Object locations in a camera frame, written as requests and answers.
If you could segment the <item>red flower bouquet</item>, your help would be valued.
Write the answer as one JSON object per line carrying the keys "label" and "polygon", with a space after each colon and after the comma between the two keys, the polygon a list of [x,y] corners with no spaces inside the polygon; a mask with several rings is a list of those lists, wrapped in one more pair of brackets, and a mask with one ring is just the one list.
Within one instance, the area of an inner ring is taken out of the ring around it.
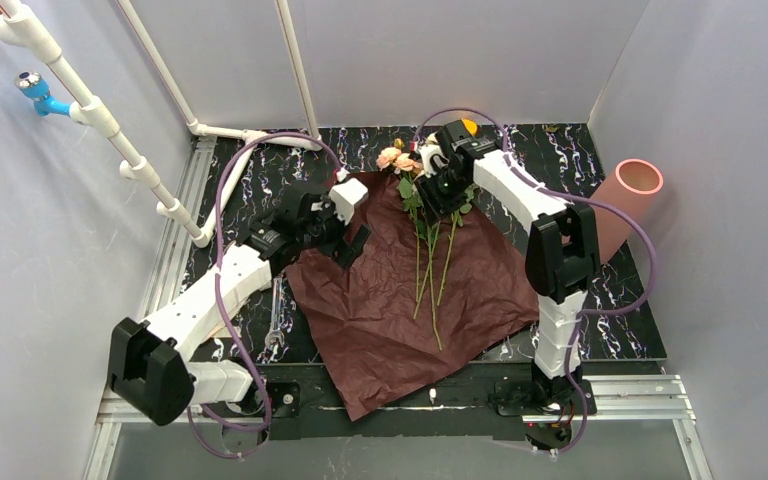
{"label": "red flower bouquet", "polygon": [[442,278],[439,281],[439,286],[436,287],[434,280],[434,258],[441,234],[441,227],[445,222],[440,220],[432,223],[428,219],[428,209],[425,207],[425,203],[417,189],[420,175],[424,173],[425,168],[420,164],[419,160],[410,158],[407,145],[399,138],[396,138],[389,146],[380,151],[376,159],[376,165],[380,170],[393,173],[399,178],[396,189],[402,200],[402,210],[408,215],[414,227],[416,238],[416,284],[415,307],[412,318],[417,318],[421,303],[427,294],[432,315],[432,331],[438,350],[443,351],[444,345],[438,330],[437,308],[442,302],[446,287],[456,231],[459,227],[464,226],[464,217],[473,208],[477,187],[475,185],[468,187],[465,192],[464,203],[449,215],[446,256]]}

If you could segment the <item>maroon wrapping paper sheet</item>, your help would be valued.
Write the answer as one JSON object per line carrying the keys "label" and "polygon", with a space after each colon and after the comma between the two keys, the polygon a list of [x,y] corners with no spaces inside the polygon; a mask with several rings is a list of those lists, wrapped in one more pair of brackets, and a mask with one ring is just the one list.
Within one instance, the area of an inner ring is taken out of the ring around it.
{"label": "maroon wrapping paper sheet", "polygon": [[371,233],[349,269],[308,250],[286,277],[347,415],[374,410],[461,369],[533,324],[522,254],[479,210],[418,247],[397,178],[363,172],[354,216]]}

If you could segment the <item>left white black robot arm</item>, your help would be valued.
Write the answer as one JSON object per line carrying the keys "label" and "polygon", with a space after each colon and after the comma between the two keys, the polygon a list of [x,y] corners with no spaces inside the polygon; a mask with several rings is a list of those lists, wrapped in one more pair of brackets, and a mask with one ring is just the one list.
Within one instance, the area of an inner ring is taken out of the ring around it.
{"label": "left white black robot arm", "polygon": [[308,249],[343,269],[362,253],[370,234],[346,240],[352,217],[368,198],[356,179],[329,191],[302,188],[258,216],[221,259],[170,304],[141,321],[124,318],[112,330],[107,384],[158,426],[197,404],[240,402],[262,379],[237,362],[195,362],[197,347],[233,318],[249,297]]}

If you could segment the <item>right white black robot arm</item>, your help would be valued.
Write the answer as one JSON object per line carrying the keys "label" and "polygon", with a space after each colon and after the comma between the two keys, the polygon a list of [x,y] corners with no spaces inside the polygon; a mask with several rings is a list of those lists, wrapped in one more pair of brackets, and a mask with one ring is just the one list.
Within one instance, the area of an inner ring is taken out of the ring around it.
{"label": "right white black robot arm", "polygon": [[412,141],[409,157],[423,166],[415,185],[429,223],[454,213],[478,187],[528,231],[525,273],[538,295],[539,342],[530,381],[494,395],[494,404],[511,415],[573,404],[581,312],[600,267],[592,208],[550,194],[514,161],[508,137],[482,136],[463,120]]}

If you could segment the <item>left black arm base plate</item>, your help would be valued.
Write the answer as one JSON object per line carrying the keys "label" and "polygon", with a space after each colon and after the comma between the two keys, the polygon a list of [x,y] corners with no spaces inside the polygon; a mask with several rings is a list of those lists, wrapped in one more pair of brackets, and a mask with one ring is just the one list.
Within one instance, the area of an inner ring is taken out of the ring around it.
{"label": "left black arm base plate", "polygon": [[[274,418],[292,418],[299,414],[301,388],[296,382],[266,382],[271,412]],[[208,407],[223,417],[263,418],[265,404],[263,395],[252,385],[238,402],[218,402]]]}

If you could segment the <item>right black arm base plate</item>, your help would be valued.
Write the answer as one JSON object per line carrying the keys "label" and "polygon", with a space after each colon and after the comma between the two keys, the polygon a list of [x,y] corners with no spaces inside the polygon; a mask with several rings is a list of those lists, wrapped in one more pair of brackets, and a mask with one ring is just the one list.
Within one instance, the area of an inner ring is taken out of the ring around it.
{"label": "right black arm base plate", "polygon": [[578,386],[583,395],[566,378],[555,378],[548,384],[534,380],[497,381],[489,394],[488,403],[501,416],[560,416],[569,414],[588,415],[597,413],[595,394],[591,383],[579,379]]}

